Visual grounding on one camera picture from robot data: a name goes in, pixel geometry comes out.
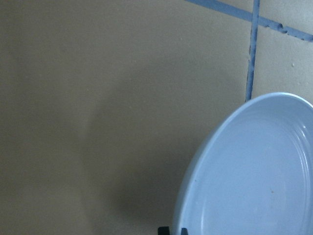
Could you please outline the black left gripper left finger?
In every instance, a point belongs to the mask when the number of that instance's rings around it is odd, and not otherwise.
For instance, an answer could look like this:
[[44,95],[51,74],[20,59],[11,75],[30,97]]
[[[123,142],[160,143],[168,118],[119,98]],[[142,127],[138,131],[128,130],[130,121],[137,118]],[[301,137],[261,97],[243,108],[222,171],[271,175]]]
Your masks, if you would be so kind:
[[170,228],[168,226],[158,227],[157,234],[158,235],[170,235]]

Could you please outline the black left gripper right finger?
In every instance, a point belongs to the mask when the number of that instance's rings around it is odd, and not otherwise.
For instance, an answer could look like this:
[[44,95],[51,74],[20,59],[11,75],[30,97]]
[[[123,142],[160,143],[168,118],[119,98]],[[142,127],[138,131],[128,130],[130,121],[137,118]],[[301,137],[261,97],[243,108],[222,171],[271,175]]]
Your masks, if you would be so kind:
[[180,235],[188,235],[187,228],[182,228],[181,231],[180,231]]

